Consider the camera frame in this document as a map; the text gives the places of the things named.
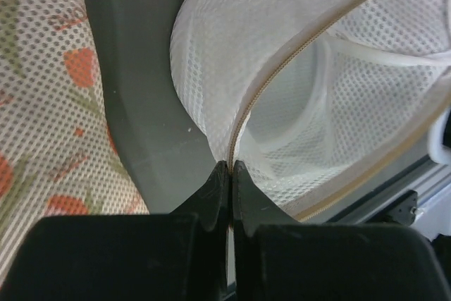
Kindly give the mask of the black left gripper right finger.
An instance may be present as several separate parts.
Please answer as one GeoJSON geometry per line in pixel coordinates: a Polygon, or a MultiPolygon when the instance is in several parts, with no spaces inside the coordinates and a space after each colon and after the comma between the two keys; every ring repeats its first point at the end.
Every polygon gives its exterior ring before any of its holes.
{"type": "Polygon", "coordinates": [[[238,300],[449,300],[424,236],[396,223],[300,223],[253,182],[231,185],[238,300]]]}

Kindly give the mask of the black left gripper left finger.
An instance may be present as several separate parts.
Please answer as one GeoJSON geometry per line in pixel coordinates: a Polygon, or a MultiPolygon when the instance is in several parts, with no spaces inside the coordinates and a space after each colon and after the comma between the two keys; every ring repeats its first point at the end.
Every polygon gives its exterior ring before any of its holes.
{"type": "Polygon", "coordinates": [[[229,173],[169,214],[51,216],[26,234],[2,300],[220,300],[227,288],[229,173]]]}

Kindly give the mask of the white mesh laundry bag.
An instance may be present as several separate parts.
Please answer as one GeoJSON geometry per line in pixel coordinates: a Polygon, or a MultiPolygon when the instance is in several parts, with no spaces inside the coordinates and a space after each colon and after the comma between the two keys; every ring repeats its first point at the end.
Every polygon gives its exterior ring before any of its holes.
{"type": "Polygon", "coordinates": [[[449,108],[450,0],[184,0],[170,64],[215,160],[305,221],[449,108]]]}

